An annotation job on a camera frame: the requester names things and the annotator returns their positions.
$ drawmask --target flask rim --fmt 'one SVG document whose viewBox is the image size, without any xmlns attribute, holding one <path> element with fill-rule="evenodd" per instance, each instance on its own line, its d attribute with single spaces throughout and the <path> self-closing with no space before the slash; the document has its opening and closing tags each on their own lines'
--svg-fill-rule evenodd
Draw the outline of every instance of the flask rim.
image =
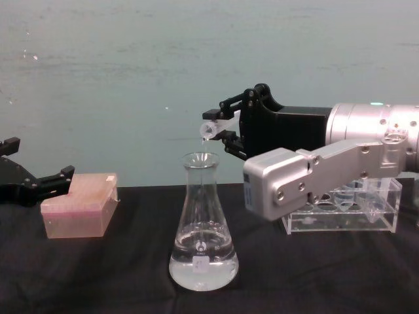
<svg viewBox="0 0 419 314">
<path fill-rule="evenodd" d="M 219 156 L 213 152 L 190 152 L 182 157 L 183 166 L 193 169 L 215 167 L 219 160 Z"/>
</svg>

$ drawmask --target black table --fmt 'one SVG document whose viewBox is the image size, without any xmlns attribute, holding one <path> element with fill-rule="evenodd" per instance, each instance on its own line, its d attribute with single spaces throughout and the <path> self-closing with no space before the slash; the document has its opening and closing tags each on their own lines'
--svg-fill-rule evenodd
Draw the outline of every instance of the black table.
<svg viewBox="0 0 419 314">
<path fill-rule="evenodd" d="M 0 313 L 419 313 L 419 228 L 401 180 L 397 233 L 286 235 L 219 185 L 239 258 L 225 288 L 177 286 L 168 262 L 184 186 L 120 188 L 103 238 L 47 239 L 38 208 L 0 206 Z"/>
</svg>

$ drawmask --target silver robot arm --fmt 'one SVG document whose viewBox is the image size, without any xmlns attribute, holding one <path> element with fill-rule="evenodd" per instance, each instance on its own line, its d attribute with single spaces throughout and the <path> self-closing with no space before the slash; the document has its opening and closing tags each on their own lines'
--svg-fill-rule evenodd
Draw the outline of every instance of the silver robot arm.
<svg viewBox="0 0 419 314">
<path fill-rule="evenodd" d="M 246 208 L 276 220 L 352 180 L 417 172 L 418 123 L 415 105 L 338 104 L 327 123 L 328 145 L 246 160 Z"/>
</svg>

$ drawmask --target plastic tube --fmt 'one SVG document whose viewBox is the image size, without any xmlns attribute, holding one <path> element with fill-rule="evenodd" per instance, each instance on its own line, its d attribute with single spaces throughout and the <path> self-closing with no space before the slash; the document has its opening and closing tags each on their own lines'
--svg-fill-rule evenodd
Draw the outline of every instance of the plastic tube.
<svg viewBox="0 0 419 314">
<path fill-rule="evenodd" d="M 240 117 L 240 110 L 234 112 L 234 117 L 229 120 L 213 120 L 203 123 L 199 129 L 199 133 L 205 140 L 212 139 L 218 133 L 235 125 Z"/>
</svg>

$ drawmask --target erlenmeyer flask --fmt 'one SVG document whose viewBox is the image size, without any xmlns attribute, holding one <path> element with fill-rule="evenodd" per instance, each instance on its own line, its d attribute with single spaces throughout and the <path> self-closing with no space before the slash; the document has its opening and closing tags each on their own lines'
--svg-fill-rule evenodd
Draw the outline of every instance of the erlenmeyer flask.
<svg viewBox="0 0 419 314">
<path fill-rule="evenodd" d="M 238 260 L 217 194 L 218 155 L 183 157 L 187 194 L 169 263 L 171 277 L 190 290 L 209 291 L 236 276 Z"/>
</svg>

